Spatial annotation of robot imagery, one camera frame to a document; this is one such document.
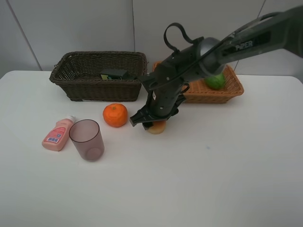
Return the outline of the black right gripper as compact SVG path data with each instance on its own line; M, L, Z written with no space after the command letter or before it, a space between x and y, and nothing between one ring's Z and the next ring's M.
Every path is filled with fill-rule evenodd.
M148 95L148 100L142 107L130 117L130 123L134 127L142 123L148 131L154 127L154 119L166 120L178 113L178 107L185 101L184 93L189 90L188 83L172 82L153 90Z

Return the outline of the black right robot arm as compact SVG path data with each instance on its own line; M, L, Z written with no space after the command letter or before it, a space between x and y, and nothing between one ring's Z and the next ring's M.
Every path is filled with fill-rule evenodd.
M178 113L189 83L223 72L227 63L285 49L303 55L303 8L263 15L240 27L222 40L209 37L190 39L183 26L174 23L190 44L184 50L167 43L172 54L153 72L139 77L148 93L145 105L130 117L132 126L145 129Z

